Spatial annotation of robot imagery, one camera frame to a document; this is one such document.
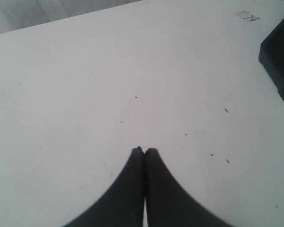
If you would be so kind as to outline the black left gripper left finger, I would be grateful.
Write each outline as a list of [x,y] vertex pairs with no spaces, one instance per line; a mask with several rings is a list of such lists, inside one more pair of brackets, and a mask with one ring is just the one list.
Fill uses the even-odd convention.
[[144,153],[133,148],[108,190],[68,227],[142,227],[144,215]]

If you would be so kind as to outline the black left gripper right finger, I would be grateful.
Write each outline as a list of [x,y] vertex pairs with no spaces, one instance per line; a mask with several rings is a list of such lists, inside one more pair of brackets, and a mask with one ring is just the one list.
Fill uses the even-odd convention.
[[228,227],[194,200],[175,180],[159,152],[145,152],[146,210],[150,227]]

